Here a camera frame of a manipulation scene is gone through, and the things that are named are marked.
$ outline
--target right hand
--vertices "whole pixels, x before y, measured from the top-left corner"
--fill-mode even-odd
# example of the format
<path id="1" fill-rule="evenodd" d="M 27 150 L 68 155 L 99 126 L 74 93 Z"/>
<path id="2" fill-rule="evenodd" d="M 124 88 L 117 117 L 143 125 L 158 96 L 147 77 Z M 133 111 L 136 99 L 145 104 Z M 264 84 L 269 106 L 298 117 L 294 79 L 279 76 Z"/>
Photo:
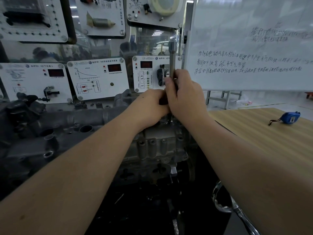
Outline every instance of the right hand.
<path id="1" fill-rule="evenodd" d="M 172 114 L 183 125 L 208 116 L 201 86 L 192 81 L 187 70 L 175 70 L 178 91 L 170 77 L 165 78 L 165 91 Z"/>

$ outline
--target left hand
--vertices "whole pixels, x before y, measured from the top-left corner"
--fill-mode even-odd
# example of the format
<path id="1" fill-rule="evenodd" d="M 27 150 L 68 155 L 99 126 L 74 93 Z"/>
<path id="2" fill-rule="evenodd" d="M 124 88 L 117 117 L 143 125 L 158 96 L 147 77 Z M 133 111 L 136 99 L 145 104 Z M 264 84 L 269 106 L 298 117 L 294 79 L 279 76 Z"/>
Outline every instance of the left hand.
<path id="1" fill-rule="evenodd" d="M 159 100 L 164 95 L 164 90 L 148 89 L 124 111 L 131 122 L 136 125 L 138 132 L 155 125 L 164 115 L 170 113 L 168 105 L 159 105 Z"/>

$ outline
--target graph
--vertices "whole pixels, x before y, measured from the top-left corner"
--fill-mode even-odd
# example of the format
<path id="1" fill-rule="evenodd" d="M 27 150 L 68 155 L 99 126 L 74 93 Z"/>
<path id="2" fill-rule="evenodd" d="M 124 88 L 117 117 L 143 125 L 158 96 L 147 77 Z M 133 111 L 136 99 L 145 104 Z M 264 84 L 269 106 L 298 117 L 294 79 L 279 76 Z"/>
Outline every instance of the graph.
<path id="1" fill-rule="evenodd" d="M 95 93 L 101 92 L 98 80 L 77 83 L 77 90 L 79 93 L 83 94 L 90 93 L 90 91 L 94 91 Z"/>
<path id="2" fill-rule="evenodd" d="M 140 89 L 153 89 L 153 71 L 140 71 L 139 72 L 140 78 Z"/>
<path id="3" fill-rule="evenodd" d="M 99 78 L 97 75 L 91 75 L 91 74 L 86 74 L 86 73 L 82 73 L 80 72 L 77 68 L 76 69 L 76 73 L 75 75 L 77 75 L 80 79 L 90 79 L 90 78 Z"/>

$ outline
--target forearm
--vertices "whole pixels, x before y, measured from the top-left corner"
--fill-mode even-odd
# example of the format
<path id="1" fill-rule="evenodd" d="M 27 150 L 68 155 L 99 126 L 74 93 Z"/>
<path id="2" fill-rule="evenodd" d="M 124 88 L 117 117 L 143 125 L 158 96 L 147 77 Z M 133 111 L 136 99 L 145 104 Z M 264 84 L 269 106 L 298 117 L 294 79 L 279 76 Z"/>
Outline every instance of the forearm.
<path id="1" fill-rule="evenodd" d="M 275 155 L 263 153 L 209 116 L 186 127 L 229 193 L 261 233 L 311 233 L 307 211 L 313 209 L 312 182 L 301 175 L 299 168 L 286 166 Z"/>
<path id="2" fill-rule="evenodd" d="M 0 203 L 1 234 L 84 234 L 137 133 L 121 114 Z"/>

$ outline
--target wooden table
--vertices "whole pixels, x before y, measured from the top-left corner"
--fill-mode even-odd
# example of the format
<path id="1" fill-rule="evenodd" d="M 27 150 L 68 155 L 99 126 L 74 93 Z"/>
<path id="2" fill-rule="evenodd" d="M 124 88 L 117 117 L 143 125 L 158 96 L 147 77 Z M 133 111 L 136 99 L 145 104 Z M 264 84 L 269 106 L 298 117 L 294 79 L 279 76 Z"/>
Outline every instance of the wooden table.
<path id="1" fill-rule="evenodd" d="M 275 108 L 209 111 L 212 118 L 234 134 L 312 176 L 313 121 L 300 117 L 291 125 L 273 122 L 268 126 L 270 120 L 279 119 L 283 113 Z"/>

